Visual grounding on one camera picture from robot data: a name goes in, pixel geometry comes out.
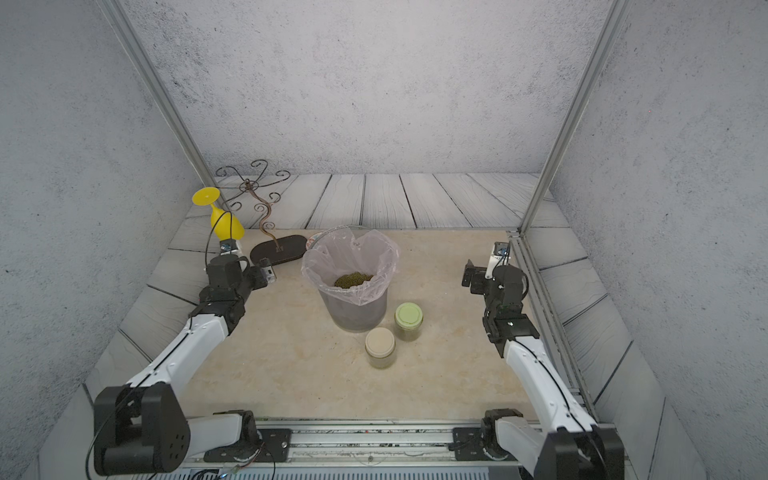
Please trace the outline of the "glass jar with green lid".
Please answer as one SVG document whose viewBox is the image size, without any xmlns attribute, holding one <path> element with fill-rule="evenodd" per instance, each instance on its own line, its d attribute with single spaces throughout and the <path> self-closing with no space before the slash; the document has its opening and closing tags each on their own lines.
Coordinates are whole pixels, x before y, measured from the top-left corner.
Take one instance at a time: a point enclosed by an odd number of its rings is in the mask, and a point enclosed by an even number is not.
<svg viewBox="0 0 768 480">
<path fill-rule="evenodd" d="M 423 325 L 424 314 L 419 305 L 413 302 L 400 304 L 394 313 L 395 334 L 404 341 L 410 342 L 419 338 Z"/>
</svg>

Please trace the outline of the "glass jar with beige lid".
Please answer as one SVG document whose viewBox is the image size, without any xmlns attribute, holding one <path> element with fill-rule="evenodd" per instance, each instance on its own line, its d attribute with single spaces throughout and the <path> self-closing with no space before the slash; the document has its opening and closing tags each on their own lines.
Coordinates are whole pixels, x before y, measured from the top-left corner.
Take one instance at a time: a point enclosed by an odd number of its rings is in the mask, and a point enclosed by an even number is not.
<svg viewBox="0 0 768 480">
<path fill-rule="evenodd" d="M 396 357 L 396 338 L 387 328 L 377 327 L 365 337 L 365 352 L 369 364 L 377 369 L 389 368 Z"/>
</svg>

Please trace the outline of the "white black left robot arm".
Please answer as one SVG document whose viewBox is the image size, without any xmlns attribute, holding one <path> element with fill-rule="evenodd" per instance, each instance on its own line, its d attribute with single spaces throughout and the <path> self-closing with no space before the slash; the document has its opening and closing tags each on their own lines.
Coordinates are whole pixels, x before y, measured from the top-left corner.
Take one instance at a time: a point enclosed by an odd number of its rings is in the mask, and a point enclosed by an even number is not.
<svg viewBox="0 0 768 480">
<path fill-rule="evenodd" d="M 209 261 L 209 283 L 188 323 L 140 373 L 105 388 L 94 402 L 94 434 L 85 470 L 110 477 L 176 470 L 188 457 L 240 448 L 250 462 L 264 445 L 250 411 L 188 418 L 178 400 L 207 357 L 236 328 L 252 291 L 276 276 L 269 260 L 237 254 Z"/>
</svg>

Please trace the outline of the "grey bin with plastic liner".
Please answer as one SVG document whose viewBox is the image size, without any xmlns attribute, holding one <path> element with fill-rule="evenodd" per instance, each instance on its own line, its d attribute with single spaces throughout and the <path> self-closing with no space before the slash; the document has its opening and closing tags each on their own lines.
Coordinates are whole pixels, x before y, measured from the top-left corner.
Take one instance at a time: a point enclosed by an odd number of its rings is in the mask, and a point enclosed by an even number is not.
<svg viewBox="0 0 768 480">
<path fill-rule="evenodd" d="M 385 316 L 399 258 L 399 246 L 384 233 L 338 226 L 307 240 L 301 273 L 340 329 L 362 333 L 377 327 Z"/>
</svg>

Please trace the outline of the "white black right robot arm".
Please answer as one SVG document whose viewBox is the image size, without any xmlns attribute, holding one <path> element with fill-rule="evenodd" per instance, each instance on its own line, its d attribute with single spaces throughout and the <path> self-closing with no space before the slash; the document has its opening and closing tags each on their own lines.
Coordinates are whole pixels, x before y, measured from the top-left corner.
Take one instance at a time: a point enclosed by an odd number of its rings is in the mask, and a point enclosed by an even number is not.
<svg viewBox="0 0 768 480">
<path fill-rule="evenodd" d="M 517 461 L 528 479 L 624 478 L 625 449 L 616 429 L 600 426 L 576 400 L 523 312 L 526 274 L 495 257 L 486 267 L 466 263 L 461 283 L 483 297 L 487 338 L 514 370 L 539 420 L 532 427 L 515 409 L 487 411 L 478 435 L 483 454 Z"/>
</svg>

